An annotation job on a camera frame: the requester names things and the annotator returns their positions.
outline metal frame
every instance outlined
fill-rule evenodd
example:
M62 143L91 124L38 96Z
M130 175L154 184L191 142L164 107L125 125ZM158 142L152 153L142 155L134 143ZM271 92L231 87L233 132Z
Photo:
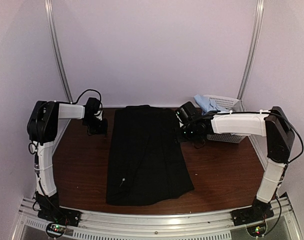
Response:
M73 102L72 94L70 91L70 87L68 84L66 72L63 66L62 62L62 57L61 57L61 52L59 48L59 41L58 41L58 36L57 36L57 30L56 30L56 25L54 21L54 15L53 15L53 8L52 8L52 0L45 0L45 10L46 10L46 16L47 16L47 21L48 21L48 27L50 30L50 36L51 36L51 41L52 41L52 46L54 50L54 56L55 56L55 61L57 65L57 69L61 78L63 90L66 96L66 99L71 103Z
M257 0L256 4L256 13L254 18L254 25L253 25L253 32L252 32L252 39L250 43L250 49L247 55L247 60L245 64L245 69L243 73L242 82L238 91L237 99L242 99L247 87L247 83L249 80L251 68L253 65L255 52L257 49L259 36L261 33L261 26L262 26L262 20L263 20L263 13L264 13L264 0Z
M17 223L12 240L20 240L25 226L45 229L47 221L37 217L32 209L34 200L24 198L18 211ZM282 215L286 218L287 228L293 240L302 240L300 229L287 197L280 199ZM274 217L279 216L280 208L274 200L271 202ZM94 211L81 211L78 227L68 226L65 236L72 239L127 239L127 240L197 240L206 236L229 236L231 230L245 228L234 226L230 212L233 209L172 215L114 214Z

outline perforated basket side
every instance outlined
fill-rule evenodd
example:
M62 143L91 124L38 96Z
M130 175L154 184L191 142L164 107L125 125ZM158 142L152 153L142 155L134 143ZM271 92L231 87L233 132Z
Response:
M225 96L217 96L217 95L203 95L205 97L208 97L209 99L215 100L215 102L226 108L231 109L233 106L239 103L239 99L232 98L232 97L225 97ZM238 136L238 135L231 135L230 133L224 133L224 134L214 134L214 135L207 135L206 138L211 141L219 141L219 142L227 142L227 143L234 143L238 144L240 143L245 136Z

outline white backdrop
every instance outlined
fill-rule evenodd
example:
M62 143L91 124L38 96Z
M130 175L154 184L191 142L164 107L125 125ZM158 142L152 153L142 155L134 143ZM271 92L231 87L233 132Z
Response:
M65 100L43 0L0 0L0 240L36 187L27 124L38 100Z
M266 1L260 40L244 95L248 110L283 108L304 140L304 0ZM258 138L267 155L266 140ZM292 156L301 150L296 137ZM288 168L287 191L304 238L304 155Z
M256 2L53 1L73 98L85 88L101 91L105 107L179 106L195 94L236 98Z

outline brown wooden surface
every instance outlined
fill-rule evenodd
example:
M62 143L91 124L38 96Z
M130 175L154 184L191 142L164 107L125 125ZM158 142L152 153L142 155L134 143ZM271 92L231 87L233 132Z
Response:
M195 149L181 144L195 190L178 199L150 206L106 204L108 158L114 109L106 109L108 136L87 135L81 120L72 120L53 156L54 180L60 205L81 210L119 214L179 214L238 208L250 205L264 170L250 140L240 144L208 141Z

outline vertical metal post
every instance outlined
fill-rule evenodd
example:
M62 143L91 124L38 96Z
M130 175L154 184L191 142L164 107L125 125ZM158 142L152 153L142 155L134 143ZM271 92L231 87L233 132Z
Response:
M243 73L242 82L241 82L241 85L240 85L240 88L238 91L238 95L237 95L237 99L240 99L240 100L242 100L242 98L244 96L244 93L245 93L245 90L247 87L247 83L249 80L251 68L253 65L255 52L257 49L259 36L260 36L260 32L261 32L263 13L264 13L264 0L257 0L250 49L249 49L247 60L246 60L246 65L245 65L245 69L244 69L244 73Z
M53 15L53 9L52 9L52 0L45 0L45 10L46 10L46 16L48 21L48 26L50 30L50 36L52 41L52 46L54 50L54 56L55 61L57 65L57 69L61 78L61 82L63 85L63 90L66 96L66 99L71 103L73 102L71 91L69 88L66 72L63 66L61 52L59 48L59 42L58 42L58 36L56 31L56 26L54 22L54 15Z

